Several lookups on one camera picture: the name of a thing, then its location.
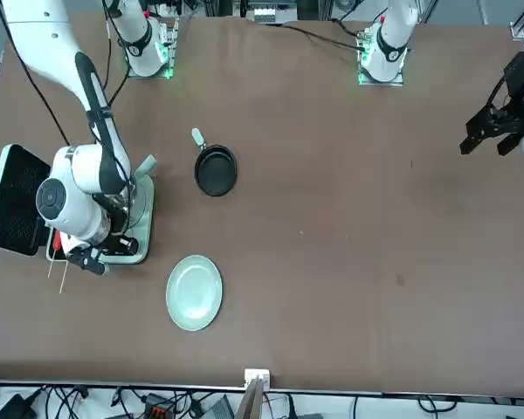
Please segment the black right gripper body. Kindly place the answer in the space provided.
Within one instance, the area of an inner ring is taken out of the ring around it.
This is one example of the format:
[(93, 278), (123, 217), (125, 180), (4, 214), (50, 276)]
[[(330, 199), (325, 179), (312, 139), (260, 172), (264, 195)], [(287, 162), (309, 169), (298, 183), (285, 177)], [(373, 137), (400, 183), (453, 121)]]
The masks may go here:
[(103, 242), (101, 242), (95, 247), (96, 253), (93, 256), (93, 258), (99, 259), (101, 255), (113, 256), (118, 251), (118, 248), (119, 238), (107, 237)]

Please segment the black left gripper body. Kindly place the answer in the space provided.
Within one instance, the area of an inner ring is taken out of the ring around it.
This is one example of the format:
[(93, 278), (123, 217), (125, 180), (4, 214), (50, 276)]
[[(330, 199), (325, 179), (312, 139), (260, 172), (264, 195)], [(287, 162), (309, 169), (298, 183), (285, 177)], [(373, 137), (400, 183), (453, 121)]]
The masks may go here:
[(524, 52), (518, 52), (504, 69), (512, 108), (524, 114)]

